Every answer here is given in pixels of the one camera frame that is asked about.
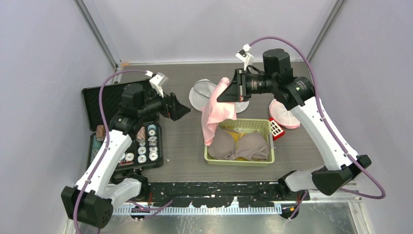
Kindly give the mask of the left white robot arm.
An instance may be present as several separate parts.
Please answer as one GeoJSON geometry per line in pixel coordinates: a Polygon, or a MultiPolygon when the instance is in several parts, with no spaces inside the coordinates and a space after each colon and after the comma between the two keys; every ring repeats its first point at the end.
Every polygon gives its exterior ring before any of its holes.
{"type": "Polygon", "coordinates": [[[75,186],[66,186],[61,198],[68,218],[102,229],[110,221],[115,209],[134,198],[143,202],[149,197],[148,180],[145,177],[129,177],[108,189],[110,179],[121,157],[136,139],[144,119],[156,114],[177,121],[191,109],[181,104],[174,93],[157,94],[146,90],[140,83],[124,87],[119,111],[107,122],[102,117],[106,131],[105,139],[97,156],[75,186]]]}

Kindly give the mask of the white pink-zipper laundry bag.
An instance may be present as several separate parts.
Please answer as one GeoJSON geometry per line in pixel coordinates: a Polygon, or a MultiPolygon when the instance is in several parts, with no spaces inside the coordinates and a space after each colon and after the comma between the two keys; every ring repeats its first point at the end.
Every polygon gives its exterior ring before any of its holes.
{"type": "Polygon", "coordinates": [[[287,129],[296,129],[300,127],[300,122],[294,115],[288,111],[285,106],[273,99],[269,105],[270,116],[281,126],[287,129]]]}

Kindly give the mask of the pink bra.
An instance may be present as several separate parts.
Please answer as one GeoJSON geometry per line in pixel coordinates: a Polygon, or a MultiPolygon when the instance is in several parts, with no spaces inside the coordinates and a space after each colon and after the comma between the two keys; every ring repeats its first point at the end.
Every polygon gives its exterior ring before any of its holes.
{"type": "Polygon", "coordinates": [[[204,144],[209,146],[213,142],[219,123],[226,119],[236,120],[237,113],[233,102],[218,102],[217,98],[229,86],[229,78],[222,78],[212,92],[208,103],[202,108],[201,126],[204,144]]]}

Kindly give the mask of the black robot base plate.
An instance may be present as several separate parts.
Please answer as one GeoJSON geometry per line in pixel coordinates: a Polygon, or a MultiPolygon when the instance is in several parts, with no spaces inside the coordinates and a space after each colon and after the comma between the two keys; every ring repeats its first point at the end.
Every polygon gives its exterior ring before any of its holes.
{"type": "Polygon", "coordinates": [[[229,207],[238,202],[240,208],[270,207],[275,202],[297,204],[304,191],[287,193],[277,182],[151,182],[144,193],[131,198],[134,202],[150,202],[172,207],[229,207]]]}

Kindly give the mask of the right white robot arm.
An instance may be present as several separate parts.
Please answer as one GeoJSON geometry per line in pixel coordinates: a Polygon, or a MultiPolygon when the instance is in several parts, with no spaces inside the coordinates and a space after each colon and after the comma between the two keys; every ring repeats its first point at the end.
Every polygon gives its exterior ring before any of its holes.
{"type": "Polygon", "coordinates": [[[270,49],[263,53],[260,71],[252,66],[253,56],[245,45],[236,54],[244,62],[236,69],[230,85],[217,97],[218,102],[244,102],[253,94],[273,94],[298,119],[319,150],[324,165],[306,171],[292,171],[279,179],[278,194],[291,200],[298,191],[319,190],[332,195],[349,181],[356,178],[361,169],[371,165],[367,155],[359,155],[349,148],[345,153],[326,127],[329,117],[317,106],[315,89],[308,78],[293,74],[290,56],[283,49],[270,49]]]}

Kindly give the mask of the taupe bra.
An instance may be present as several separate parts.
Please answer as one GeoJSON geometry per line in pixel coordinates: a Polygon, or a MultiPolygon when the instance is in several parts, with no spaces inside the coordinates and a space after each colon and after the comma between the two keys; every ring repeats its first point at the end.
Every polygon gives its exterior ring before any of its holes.
{"type": "Polygon", "coordinates": [[[268,159],[271,147],[260,132],[241,133],[218,127],[208,154],[217,160],[264,161],[268,159]]]}

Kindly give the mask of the white grey-zipper laundry bag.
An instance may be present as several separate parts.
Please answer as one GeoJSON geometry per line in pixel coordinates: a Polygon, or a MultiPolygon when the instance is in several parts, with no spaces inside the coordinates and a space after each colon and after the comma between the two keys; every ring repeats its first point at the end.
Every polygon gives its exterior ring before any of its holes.
{"type": "Polygon", "coordinates": [[[197,81],[189,92],[189,101],[194,109],[202,111],[202,108],[208,104],[209,99],[215,90],[217,84],[209,79],[197,81]]]}

